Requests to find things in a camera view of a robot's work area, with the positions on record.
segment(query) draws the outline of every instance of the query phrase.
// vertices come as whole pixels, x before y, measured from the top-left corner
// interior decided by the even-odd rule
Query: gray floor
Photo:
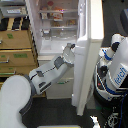
[[[105,2],[103,2],[105,36],[102,47],[110,46],[111,37],[115,33],[127,36],[120,22],[120,13],[126,8],[128,8],[128,0],[125,0],[123,3],[120,0],[105,0]]]

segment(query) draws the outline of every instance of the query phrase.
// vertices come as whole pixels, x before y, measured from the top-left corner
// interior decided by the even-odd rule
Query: refrigerator
[[[70,83],[72,86],[70,87],[68,83],[69,79],[64,79],[64,83],[67,82],[68,85],[60,86],[60,90],[65,91],[66,95],[72,93],[71,104],[76,106],[78,115],[83,115],[104,38],[102,1],[26,0],[26,6],[38,60],[43,60],[40,65],[55,55],[62,54],[67,43],[76,44],[73,73],[67,75],[72,79]]]

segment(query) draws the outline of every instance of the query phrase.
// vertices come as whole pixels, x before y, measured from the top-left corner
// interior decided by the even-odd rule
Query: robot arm
[[[121,41],[124,39],[124,36],[121,36],[120,34],[114,34],[112,36],[111,40],[111,47],[109,47],[106,51],[104,52],[104,56],[101,57],[100,59],[100,68],[101,70],[105,71],[109,68],[112,62],[112,58],[121,43]]]
[[[31,106],[32,96],[41,94],[74,66],[75,45],[67,44],[62,56],[34,69],[29,76],[12,76],[0,91],[0,128],[26,128],[22,116]]]
[[[38,95],[56,83],[70,67],[74,66],[74,53],[71,51],[74,47],[72,44],[67,44],[62,56],[55,56],[50,62],[30,72],[29,77]]]

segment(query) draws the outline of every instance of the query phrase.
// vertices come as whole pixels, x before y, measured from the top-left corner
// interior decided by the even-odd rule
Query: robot
[[[102,103],[116,106],[128,90],[128,37],[112,36],[111,47],[102,48],[94,73],[95,95]]]
[[[74,66],[74,44],[68,43],[62,56],[32,70],[29,76],[8,78],[0,91],[0,128],[26,128],[22,115],[32,103],[32,96],[42,94]]]

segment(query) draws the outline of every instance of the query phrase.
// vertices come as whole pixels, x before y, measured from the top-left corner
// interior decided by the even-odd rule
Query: white robot body
[[[126,90],[128,90],[128,86],[123,84],[128,74],[128,37],[124,38],[119,35],[113,36],[112,43],[114,42],[115,37],[121,42],[119,42],[120,44],[115,54],[111,52],[111,48],[108,48],[106,52],[112,60],[104,77],[99,75],[100,73],[98,70],[101,68],[101,62],[102,59],[105,58],[105,55],[101,58],[101,62],[96,66],[95,87],[98,94],[100,94],[100,96],[106,101],[118,99],[123,96]],[[102,89],[98,87],[97,78],[102,85]]]
[[[115,54],[115,50],[113,49],[114,45],[117,45],[124,39],[123,36],[120,34],[114,34],[112,36],[111,40],[111,47],[107,49],[107,51],[104,52],[104,56],[100,59],[100,67],[106,66],[109,69],[109,66],[111,65],[112,58]]]
[[[5,81],[0,92],[0,128],[26,128],[19,112],[30,96],[31,87],[25,77],[15,75]]]

